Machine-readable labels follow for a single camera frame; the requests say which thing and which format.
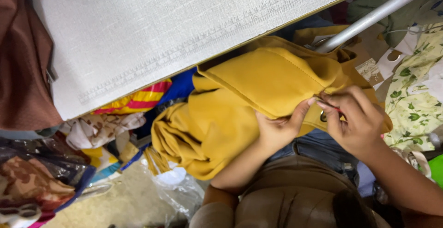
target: brown fabric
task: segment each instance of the brown fabric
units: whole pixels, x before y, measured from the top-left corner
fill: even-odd
[[[62,122],[49,95],[52,41],[25,0],[0,0],[0,129],[36,130]]]
[[[325,165],[289,156],[258,172],[235,211],[223,203],[207,204],[196,212],[189,227],[333,228],[332,200],[346,188],[358,194],[347,178]],[[374,217],[379,228],[390,227],[378,214]]]

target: blue jeans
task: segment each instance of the blue jeans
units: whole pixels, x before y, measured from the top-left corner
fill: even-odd
[[[306,135],[295,138],[291,143],[269,157],[265,163],[296,154],[309,157],[329,166],[335,172],[348,177],[354,185],[358,186],[358,159],[346,152],[325,131],[314,129]]]

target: red and yellow striped fabric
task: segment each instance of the red and yellow striped fabric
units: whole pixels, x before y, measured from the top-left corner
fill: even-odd
[[[172,81],[168,78],[110,103],[92,114],[131,114],[148,111],[157,105],[171,85]]]

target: floral fabric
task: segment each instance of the floral fabric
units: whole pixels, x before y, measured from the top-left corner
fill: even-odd
[[[442,24],[430,25],[428,28]],[[393,130],[384,137],[389,146],[415,151],[435,149],[426,134],[443,124],[442,103],[427,92],[410,95],[408,89],[421,80],[442,57],[443,28],[437,28],[421,34],[414,55],[405,57],[397,68],[385,107],[393,123]]]

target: metal grommet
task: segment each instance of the metal grommet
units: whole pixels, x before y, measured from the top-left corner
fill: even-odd
[[[327,119],[326,119],[326,114],[325,114],[324,111],[322,111],[322,112],[320,113],[320,121],[322,121],[322,122],[324,122],[324,123],[327,121]]]

